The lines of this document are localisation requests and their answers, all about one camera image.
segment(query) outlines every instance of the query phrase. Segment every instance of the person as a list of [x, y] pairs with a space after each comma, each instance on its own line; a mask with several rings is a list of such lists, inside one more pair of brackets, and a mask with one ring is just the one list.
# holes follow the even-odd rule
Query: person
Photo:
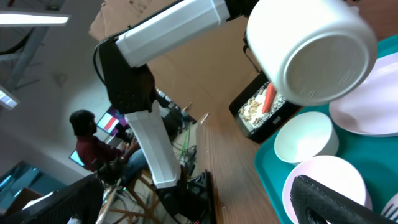
[[135, 138], [130, 145], [123, 146], [122, 150], [100, 141], [94, 136], [97, 131], [94, 118], [94, 114], [87, 110], [78, 110], [69, 117], [69, 122], [77, 137], [76, 150], [80, 160], [84, 163], [84, 168], [94, 172], [92, 162], [95, 159], [104, 163], [120, 158], [121, 163], [126, 164], [122, 170], [123, 182], [128, 184], [141, 170], [148, 168], [144, 152]]

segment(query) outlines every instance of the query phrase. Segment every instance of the white mug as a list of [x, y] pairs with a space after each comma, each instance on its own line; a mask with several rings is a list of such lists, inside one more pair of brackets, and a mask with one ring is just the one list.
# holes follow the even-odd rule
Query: white mug
[[278, 92], [303, 106], [354, 90], [377, 59], [374, 32], [343, 0], [260, 0], [247, 38]]

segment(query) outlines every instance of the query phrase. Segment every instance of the white robot arm segment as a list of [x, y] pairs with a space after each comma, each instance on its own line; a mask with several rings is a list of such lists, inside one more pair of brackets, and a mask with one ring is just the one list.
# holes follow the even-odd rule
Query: white robot arm segment
[[130, 67], [140, 67], [229, 17], [225, 0], [185, 0], [120, 35], [116, 45]]

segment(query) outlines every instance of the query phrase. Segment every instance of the computer monitor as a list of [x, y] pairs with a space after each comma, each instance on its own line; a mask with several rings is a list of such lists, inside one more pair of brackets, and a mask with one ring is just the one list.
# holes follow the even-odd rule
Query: computer monitor
[[74, 162], [76, 162], [77, 164], [79, 164], [82, 167], [85, 166], [83, 161], [81, 161], [76, 149], [74, 150], [74, 152], [72, 154], [70, 154], [69, 159], [73, 160]]
[[127, 125], [124, 115], [120, 114], [116, 108], [111, 106], [101, 117], [97, 123], [97, 127], [111, 136], [114, 136], [118, 132], [118, 130], [115, 128], [118, 123], [121, 123], [123, 126]]

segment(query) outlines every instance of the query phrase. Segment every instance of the ceiling light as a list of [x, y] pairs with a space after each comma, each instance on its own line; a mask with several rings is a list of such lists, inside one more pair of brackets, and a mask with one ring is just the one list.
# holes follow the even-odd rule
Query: ceiling light
[[0, 26], [64, 26], [68, 15], [0, 11]]
[[4, 87], [0, 86], [0, 105], [12, 110], [18, 105], [19, 101], [12, 96]]

